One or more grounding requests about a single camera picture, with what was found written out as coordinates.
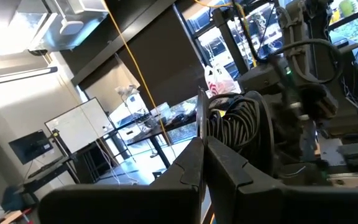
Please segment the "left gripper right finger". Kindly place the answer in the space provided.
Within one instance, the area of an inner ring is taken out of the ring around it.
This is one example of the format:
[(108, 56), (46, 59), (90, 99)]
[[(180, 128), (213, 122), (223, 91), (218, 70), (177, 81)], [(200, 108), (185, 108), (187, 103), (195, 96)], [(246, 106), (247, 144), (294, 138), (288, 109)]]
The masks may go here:
[(358, 188), (285, 185), (214, 137), (204, 177), (217, 224), (358, 224)]

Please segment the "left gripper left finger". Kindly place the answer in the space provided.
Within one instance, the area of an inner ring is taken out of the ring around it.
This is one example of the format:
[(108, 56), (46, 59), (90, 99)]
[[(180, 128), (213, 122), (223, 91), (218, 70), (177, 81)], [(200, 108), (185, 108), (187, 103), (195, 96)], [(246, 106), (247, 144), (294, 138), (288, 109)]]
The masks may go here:
[(41, 224), (200, 224), (204, 144), (193, 138), (149, 185), (67, 185), (41, 201)]

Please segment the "black round cord spool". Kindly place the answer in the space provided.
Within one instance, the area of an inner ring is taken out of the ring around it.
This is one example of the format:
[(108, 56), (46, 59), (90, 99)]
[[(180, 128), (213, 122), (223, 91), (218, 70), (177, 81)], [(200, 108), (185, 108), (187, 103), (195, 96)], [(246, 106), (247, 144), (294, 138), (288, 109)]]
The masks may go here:
[(273, 175), (273, 124), (267, 102), (257, 91), (208, 97), (200, 88), (196, 106), (197, 136), (215, 138)]

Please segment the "white plastic bag red print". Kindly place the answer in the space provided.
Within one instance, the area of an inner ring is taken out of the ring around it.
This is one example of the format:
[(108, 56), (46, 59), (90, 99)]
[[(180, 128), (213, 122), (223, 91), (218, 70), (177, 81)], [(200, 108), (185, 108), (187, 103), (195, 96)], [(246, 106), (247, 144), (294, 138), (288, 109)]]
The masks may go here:
[(212, 96), (225, 93), (240, 93), (241, 89), (229, 72), (221, 65), (204, 68), (204, 79)]

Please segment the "black side desk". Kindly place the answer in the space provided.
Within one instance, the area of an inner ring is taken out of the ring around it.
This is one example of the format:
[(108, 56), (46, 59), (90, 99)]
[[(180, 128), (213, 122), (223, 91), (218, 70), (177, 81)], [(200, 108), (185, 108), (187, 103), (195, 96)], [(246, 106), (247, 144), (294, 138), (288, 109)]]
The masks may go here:
[(168, 168), (171, 162), (168, 161), (162, 147), (172, 146), (176, 143), (191, 139), (195, 135), (195, 121), (195, 111), (192, 111), (190, 114), (181, 113), (163, 123), (164, 129), (158, 124), (149, 131), (140, 132), (133, 138), (124, 140), (124, 144), (131, 146), (140, 142), (151, 143), (152, 149), (157, 151), (157, 155), (160, 157), (165, 168)]

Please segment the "black monitor cart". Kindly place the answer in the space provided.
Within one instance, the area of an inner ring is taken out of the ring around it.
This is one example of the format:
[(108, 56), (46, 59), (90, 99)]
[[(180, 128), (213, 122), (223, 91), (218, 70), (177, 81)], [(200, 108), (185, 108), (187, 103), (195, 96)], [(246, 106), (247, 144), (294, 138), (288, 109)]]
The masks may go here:
[(80, 180), (75, 172), (75, 169), (70, 164), (71, 161), (71, 157), (63, 156), (43, 166), (41, 169), (30, 174), (24, 180), (24, 183), (19, 186), (19, 189), (16, 192), (21, 195), (29, 194), (31, 199), (35, 203), (38, 203), (39, 200), (35, 196), (34, 192), (64, 172), (68, 172), (74, 183), (79, 184)]

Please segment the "whiteboard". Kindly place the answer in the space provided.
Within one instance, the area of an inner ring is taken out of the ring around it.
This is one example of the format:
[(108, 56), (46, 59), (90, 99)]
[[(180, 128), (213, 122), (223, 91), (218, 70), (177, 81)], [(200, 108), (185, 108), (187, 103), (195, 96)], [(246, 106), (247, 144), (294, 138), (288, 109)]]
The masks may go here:
[(113, 130), (113, 126), (97, 98), (92, 98), (66, 113), (45, 122), (50, 132), (57, 130), (74, 154)]

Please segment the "black monitor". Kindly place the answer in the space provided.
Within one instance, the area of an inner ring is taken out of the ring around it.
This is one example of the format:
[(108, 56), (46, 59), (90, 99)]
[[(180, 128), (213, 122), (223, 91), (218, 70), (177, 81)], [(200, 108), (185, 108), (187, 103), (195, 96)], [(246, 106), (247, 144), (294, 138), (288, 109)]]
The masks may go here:
[(43, 130), (38, 130), (9, 142), (18, 160), (26, 164), (53, 149)]

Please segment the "wooden workbench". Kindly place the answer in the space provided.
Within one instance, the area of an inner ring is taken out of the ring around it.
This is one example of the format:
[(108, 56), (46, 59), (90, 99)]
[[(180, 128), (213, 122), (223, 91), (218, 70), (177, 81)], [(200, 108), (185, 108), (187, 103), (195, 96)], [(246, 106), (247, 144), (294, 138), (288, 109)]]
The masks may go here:
[(0, 224), (10, 224), (13, 221), (17, 220), (23, 215), (20, 210), (16, 210), (13, 212), (7, 212), (2, 216), (2, 222)]

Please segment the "silver mounting bracket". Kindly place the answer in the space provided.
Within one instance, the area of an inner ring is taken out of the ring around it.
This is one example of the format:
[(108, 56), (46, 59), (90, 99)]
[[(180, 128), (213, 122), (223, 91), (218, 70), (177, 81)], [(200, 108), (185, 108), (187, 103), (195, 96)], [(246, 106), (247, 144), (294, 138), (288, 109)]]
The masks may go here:
[(346, 164), (342, 155), (337, 151), (339, 146), (342, 146), (340, 139), (326, 139), (318, 135), (318, 143), (321, 158), (327, 161), (329, 166), (343, 166)]

